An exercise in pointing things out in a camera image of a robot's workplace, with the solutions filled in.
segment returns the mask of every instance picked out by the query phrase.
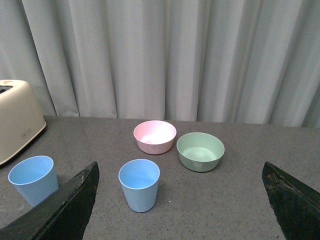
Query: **table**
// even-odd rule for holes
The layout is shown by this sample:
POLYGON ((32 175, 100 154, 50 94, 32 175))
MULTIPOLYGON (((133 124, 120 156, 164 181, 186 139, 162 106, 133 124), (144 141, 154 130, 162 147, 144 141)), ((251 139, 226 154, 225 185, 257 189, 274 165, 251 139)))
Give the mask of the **table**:
POLYGON ((0 228, 32 207, 8 182, 22 160, 46 155, 54 160, 59 185, 97 161, 100 180, 84 240, 284 240, 261 178, 266 161, 320 192, 320 129, 261 124, 168 121, 177 129, 173 147, 161 155, 142 152, 133 136, 141 119, 45 117, 45 130, 17 156, 0 166, 0 228), (205 132, 219 138, 225 154, 206 173, 185 168, 179 137, 205 132), (132 211, 118 172, 133 159, 160 168, 155 206, 132 211))

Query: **toaster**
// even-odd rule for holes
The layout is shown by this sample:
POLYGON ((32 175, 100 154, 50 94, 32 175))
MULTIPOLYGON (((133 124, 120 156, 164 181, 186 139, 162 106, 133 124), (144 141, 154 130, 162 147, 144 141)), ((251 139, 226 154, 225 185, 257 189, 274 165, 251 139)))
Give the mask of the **toaster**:
POLYGON ((0 80, 0 165, 30 143, 46 124, 26 81, 0 80))

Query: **white curtain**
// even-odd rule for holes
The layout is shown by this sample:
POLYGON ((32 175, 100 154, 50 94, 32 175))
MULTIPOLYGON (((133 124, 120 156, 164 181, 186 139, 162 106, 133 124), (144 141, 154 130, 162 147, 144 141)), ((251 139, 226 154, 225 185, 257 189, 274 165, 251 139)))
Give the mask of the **white curtain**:
POLYGON ((0 6, 0 79, 44 115, 320 127, 320 0, 0 6))

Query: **plastic cup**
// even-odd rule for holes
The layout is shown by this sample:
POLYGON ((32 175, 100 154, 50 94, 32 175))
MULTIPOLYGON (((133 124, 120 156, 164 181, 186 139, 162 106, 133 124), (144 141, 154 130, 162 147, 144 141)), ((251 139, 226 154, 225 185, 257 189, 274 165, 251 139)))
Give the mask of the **plastic cup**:
POLYGON ((129 207, 138 213, 153 208, 160 177, 157 164, 147 159, 135 159, 123 165, 119 180, 129 207))
POLYGON ((8 180, 32 207, 58 189, 54 161, 48 156, 23 160, 11 169, 8 180))

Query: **plastic bowl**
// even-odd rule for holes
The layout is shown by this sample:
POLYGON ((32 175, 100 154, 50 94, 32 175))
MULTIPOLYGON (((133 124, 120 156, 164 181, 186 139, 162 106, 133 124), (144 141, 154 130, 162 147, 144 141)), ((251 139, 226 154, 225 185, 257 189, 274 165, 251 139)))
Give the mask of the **plastic bowl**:
POLYGON ((180 137, 176 143, 182 164, 195 172, 214 169, 225 153, 224 144, 215 136, 204 132, 191 132, 180 137))
POLYGON ((166 121, 151 120, 136 126, 133 135, 143 152, 158 155, 170 150, 177 135, 177 130, 166 121))

